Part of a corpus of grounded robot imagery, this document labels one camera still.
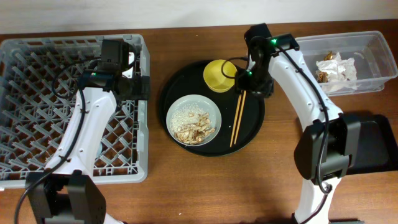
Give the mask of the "wooden chopstick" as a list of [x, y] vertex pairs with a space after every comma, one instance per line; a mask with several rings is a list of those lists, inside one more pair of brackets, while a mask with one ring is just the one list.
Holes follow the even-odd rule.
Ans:
[[235, 111], [235, 116], [234, 116], [234, 121], [233, 121], [233, 128], [232, 128], [232, 133], [231, 133], [231, 139], [230, 139], [230, 144], [229, 146], [232, 147], [233, 145], [233, 141], [234, 141], [234, 135], [235, 135], [235, 130], [236, 130], [236, 123], [238, 120], [238, 113], [239, 113], [239, 108], [240, 108], [240, 104], [241, 104], [241, 94], [239, 94], [238, 96], [238, 102], [236, 105], [236, 111]]
[[244, 90], [241, 94], [241, 104], [240, 104], [240, 108], [239, 108], [239, 113], [238, 113], [238, 120], [236, 123], [236, 130], [235, 130], [235, 135], [234, 135], [234, 141], [233, 144], [235, 145], [238, 139], [238, 135], [239, 135], [239, 129], [241, 126], [241, 120], [242, 120], [242, 116], [243, 116], [243, 111], [244, 111], [244, 105], [245, 105], [245, 101], [246, 101], [246, 93], [247, 91]]

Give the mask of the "yellow bowl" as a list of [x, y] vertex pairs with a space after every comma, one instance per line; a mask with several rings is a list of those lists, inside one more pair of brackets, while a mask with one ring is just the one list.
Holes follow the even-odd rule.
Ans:
[[205, 67], [203, 79], [209, 89], [224, 93], [234, 86], [237, 72], [237, 68], [231, 62], [222, 59], [213, 60]]

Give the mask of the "grey plate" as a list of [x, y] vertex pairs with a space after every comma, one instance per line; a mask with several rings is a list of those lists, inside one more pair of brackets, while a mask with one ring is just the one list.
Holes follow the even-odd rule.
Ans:
[[213, 126], [216, 128], [216, 131], [213, 134], [211, 134], [210, 137], [207, 138], [204, 143], [193, 146], [193, 147], [198, 147], [198, 146], [203, 146], [205, 144], [208, 144], [210, 141], [212, 141], [217, 136], [219, 130], [221, 129], [221, 122], [222, 122], [221, 111], [219, 110], [217, 105], [212, 100], [210, 100], [209, 98], [207, 98], [205, 96], [201, 96], [201, 95], [183, 96], [183, 97], [177, 99], [175, 102], [173, 102], [172, 105], [170, 106], [170, 108], [167, 110], [165, 123], [166, 123], [166, 130], [171, 135], [171, 137], [174, 140], [176, 140], [172, 136], [172, 132], [170, 129], [171, 115], [174, 112], [176, 112], [178, 109], [181, 109], [184, 105], [192, 105], [192, 104], [198, 105], [201, 109], [208, 112], [210, 115], [210, 119], [213, 122]]

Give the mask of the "food scraps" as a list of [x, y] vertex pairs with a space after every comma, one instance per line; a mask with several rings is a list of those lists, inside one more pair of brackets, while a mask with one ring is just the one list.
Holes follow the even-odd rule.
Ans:
[[194, 104], [171, 115], [170, 129], [178, 142], [191, 146], [204, 143], [216, 131], [209, 113]]

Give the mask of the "white napkin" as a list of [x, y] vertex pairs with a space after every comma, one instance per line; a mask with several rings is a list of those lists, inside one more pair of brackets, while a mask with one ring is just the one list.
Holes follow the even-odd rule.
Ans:
[[327, 61], [317, 61], [318, 71], [327, 73], [327, 83], [321, 83], [321, 88], [325, 93], [333, 93], [344, 88], [357, 90], [358, 85], [351, 81], [357, 80], [357, 69], [354, 66], [355, 59], [342, 59], [339, 52], [333, 54], [333, 58]]

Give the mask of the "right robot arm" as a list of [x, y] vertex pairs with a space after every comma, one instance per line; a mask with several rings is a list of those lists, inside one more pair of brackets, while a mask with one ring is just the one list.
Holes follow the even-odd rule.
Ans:
[[329, 223], [336, 187], [355, 163], [361, 123], [324, 93], [292, 34], [273, 36], [266, 24], [258, 24], [245, 32], [244, 39], [247, 65], [235, 78], [236, 89], [265, 98], [277, 82], [302, 127], [294, 160], [303, 182], [292, 221]]

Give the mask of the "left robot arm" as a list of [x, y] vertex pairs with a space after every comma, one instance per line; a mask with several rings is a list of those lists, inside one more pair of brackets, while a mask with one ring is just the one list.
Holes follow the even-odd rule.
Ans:
[[149, 51], [143, 41], [104, 39], [101, 54], [75, 81], [76, 103], [56, 153], [44, 172], [27, 176], [25, 198], [37, 223], [118, 223], [93, 182], [104, 130], [122, 101], [150, 97]]

